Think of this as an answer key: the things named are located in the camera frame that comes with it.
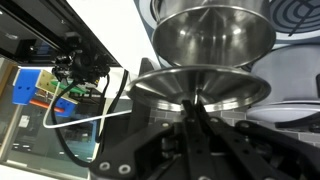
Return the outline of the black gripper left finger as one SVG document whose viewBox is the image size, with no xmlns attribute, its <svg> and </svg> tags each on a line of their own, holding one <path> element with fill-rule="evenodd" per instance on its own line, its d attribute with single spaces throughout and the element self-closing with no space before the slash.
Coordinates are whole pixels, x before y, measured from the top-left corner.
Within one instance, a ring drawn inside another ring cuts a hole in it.
<svg viewBox="0 0 320 180">
<path fill-rule="evenodd" d="M 189 100 L 182 105 L 186 117 L 183 133 L 186 141 L 188 168 L 191 180 L 214 180 L 216 178 L 207 138 L 202 131 L 195 106 Z"/>
</svg>

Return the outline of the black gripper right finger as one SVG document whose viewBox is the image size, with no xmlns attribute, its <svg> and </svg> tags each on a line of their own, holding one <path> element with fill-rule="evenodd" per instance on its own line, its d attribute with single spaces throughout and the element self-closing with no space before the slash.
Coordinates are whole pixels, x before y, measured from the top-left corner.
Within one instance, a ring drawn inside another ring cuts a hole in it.
<svg viewBox="0 0 320 180">
<path fill-rule="evenodd" d="M 224 123 L 221 118 L 210 117 L 201 102 L 196 108 L 201 120 L 211 132 L 222 139 L 252 180 L 287 180 L 283 173 L 269 165 L 233 127 Z"/>
</svg>

